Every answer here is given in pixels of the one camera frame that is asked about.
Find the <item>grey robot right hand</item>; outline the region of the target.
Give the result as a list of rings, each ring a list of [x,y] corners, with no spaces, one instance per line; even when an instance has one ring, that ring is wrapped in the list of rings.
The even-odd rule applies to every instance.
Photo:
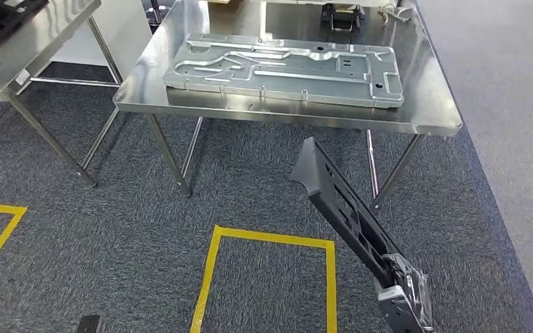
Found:
[[[401,254],[383,255],[393,275],[392,285],[375,281],[378,307],[393,332],[434,332],[428,275]]]

